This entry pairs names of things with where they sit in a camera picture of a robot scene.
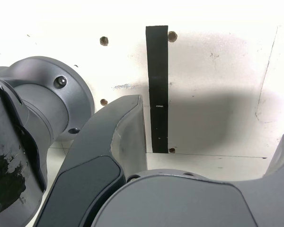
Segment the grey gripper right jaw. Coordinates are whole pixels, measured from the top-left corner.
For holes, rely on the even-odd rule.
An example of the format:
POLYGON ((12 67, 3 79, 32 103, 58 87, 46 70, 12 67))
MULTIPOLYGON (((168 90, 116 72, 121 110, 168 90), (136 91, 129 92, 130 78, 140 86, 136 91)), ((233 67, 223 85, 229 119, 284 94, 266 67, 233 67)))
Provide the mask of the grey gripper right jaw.
POLYGON ((284 227, 284 135, 266 174, 219 182, 145 175, 116 191, 94 227, 284 227))

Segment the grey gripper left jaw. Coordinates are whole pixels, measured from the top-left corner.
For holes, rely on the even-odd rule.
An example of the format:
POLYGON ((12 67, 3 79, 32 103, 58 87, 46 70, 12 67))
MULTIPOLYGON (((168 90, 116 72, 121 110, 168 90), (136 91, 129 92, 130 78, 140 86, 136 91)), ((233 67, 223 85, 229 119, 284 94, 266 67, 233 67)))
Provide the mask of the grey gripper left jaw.
POLYGON ((76 136, 35 226, 91 226, 126 179, 146 169, 143 99, 123 96, 96 112, 76 136))

